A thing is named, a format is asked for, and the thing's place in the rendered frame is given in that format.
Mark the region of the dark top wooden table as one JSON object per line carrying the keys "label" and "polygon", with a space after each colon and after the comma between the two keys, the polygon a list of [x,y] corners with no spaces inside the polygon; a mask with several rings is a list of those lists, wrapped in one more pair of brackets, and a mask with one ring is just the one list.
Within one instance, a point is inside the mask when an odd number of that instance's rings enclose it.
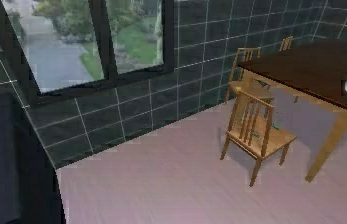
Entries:
{"label": "dark top wooden table", "polygon": [[256,78],[338,114],[333,128],[305,176],[313,181],[347,131],[347,41],[325,39],[240,62]]}

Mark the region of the light wooden slat chair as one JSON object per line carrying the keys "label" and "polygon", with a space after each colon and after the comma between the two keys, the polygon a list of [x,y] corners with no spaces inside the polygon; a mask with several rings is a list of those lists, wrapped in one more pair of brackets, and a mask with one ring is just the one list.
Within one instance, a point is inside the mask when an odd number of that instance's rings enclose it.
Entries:
{"label": "light wooden slat chair", "polygon": [[255,184],[264,160],[282,151],[279,165],[285,161],[287,152],[296,136],[273,126],[274,106],[241,88],[237,88],[236,100],[226,130],[225,143],[220,159],[223,160],[230,143],[234,143],[255,160],[249,186]]}
{"label": "light wooden slat chair", "polygon": [[252,60],[254,57],[261,57],[260,47],[239,48],[237,50],[232,63],[230,75],[228,77],[228,87],[226,91],[225,102],[229,101],[231,92],[233,90],[236,90],[238,87],[267,103],[271,103],[274,100],[272,93],[267,88],[265,88],[260,81],[252,79],[250,82],[245,83],[245,69],[237,69],[239,62],[246,62]]}
{"label": "light wooden slat chair", "polygon": [[280,45],[280,51],[285,51],[291,48],[292,45],[292,41],[293,41],[293,37],[289,36],[287,38],[284,38],[282,40],[282,43]]}

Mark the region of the black framed window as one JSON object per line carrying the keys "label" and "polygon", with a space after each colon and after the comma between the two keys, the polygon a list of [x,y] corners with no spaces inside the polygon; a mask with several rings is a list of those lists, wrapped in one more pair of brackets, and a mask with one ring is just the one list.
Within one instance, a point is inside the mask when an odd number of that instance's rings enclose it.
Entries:
{"label": "black framed window", "polygon": [[170,73],[174,0],[0,0],[0,48],[31,105]]}

